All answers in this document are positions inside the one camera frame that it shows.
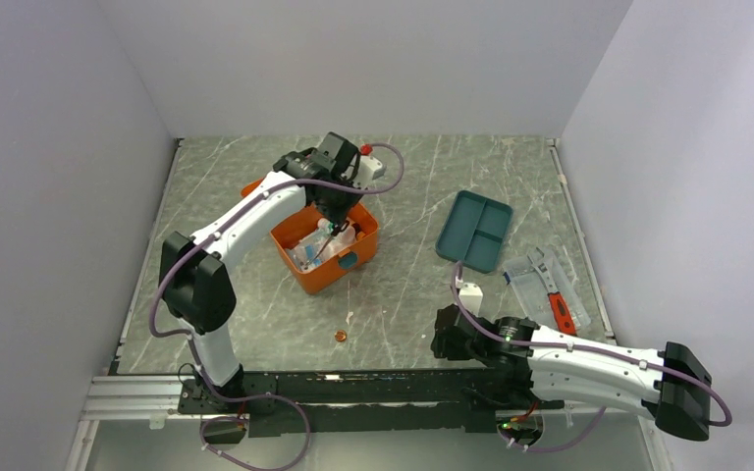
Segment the white gauze pack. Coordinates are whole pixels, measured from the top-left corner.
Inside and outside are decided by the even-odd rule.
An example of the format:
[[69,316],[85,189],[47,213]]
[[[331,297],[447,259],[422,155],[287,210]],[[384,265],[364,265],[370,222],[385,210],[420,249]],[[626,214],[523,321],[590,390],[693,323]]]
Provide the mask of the white gauze pack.
[[318,268],[320,265],[331,260],[344,249],[349,248],[356,242],[356,230],[353,226],[348,226],[328,245],[323,251],[322,257],[317,260],[313,266],[308,267],[308,260],[313,256],[323,241],[323,239],[317,236],[316,230],[303,237],[293,248],[286,250],[286,254],[299,272],[307,273]]

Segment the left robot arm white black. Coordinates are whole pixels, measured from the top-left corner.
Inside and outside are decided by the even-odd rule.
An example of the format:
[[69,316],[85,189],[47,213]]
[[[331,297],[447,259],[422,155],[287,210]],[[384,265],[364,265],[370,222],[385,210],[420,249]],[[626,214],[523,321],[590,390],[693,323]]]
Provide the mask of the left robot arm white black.
[[264,236],[302,210],[318,212],[296,239],[296,264],[307,272],[356,240],[351,210],[386,171],[369,144],[356,146],[329,132],[315,147],[280,157],[258,185],[213,223],[163,241],[157,302],[178,319],[191,343],[196,368],[209,381],[204,399],[220,412],[235,409],[243,395],[242,365],[228,321],[237,306],[231,273]]

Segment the black handled scissors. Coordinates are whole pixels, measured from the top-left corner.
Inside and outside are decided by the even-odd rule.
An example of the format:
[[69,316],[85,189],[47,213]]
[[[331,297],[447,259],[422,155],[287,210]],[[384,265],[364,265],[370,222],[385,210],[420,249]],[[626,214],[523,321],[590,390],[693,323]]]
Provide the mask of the black handled scissors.
[[331,235],[328,238],[323,239],[321,244],[319,245],[319,248],[315,251],[313,256],[308,260],[308,267],[313,266],[317,260],[319,260],[322,257],[323,251],[328,247],[328,245],[334,240],[334,238],[343,232],[349,225],[348,222],[343,222],[340,224],[334,224],[334,229],[331,233]]

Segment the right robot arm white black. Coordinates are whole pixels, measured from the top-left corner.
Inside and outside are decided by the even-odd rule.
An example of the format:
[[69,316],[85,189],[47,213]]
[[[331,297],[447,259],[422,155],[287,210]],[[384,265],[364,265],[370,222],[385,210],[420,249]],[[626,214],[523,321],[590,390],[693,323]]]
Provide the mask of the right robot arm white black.
[[528,319],[494,322],[465,315],[455,304],[438,310],[431,350],[450,361],[476,360],[492,372],[478,392],[524,407],[533,401],[577,401],[651,419],[674,437],[706,442],[712,376],[684,344],[623,348],[558,332]]

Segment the orange medicine box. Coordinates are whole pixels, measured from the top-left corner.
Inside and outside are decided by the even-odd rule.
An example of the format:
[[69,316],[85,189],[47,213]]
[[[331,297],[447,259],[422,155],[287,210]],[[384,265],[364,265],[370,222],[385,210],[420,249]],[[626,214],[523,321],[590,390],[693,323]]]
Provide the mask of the orange medicine box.
[[315,294],[370,261],[377,252],[380,226],[356,204],[347,227],[329,237],[329,223],[311,205],[287,218],[271,232],[279,254],[302,289]]

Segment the white green medicine bottle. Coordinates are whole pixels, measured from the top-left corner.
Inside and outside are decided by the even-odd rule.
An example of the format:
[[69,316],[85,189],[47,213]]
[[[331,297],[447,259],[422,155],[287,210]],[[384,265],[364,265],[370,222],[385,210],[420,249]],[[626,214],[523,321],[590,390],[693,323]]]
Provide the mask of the white green medicine bottle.
[[317,221],[317,236],[321,239],[328,238],[334,229],[334,224],[325,218]]

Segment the teal plastic tray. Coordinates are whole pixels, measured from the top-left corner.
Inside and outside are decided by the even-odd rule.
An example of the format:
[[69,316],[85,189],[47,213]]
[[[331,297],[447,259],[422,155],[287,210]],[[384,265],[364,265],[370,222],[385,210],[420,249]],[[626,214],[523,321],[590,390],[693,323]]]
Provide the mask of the teal plastic tray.
[[506,203],[460,190],[435,243],[436,254],[476,272],[492,273],[506,244],[512,214]]

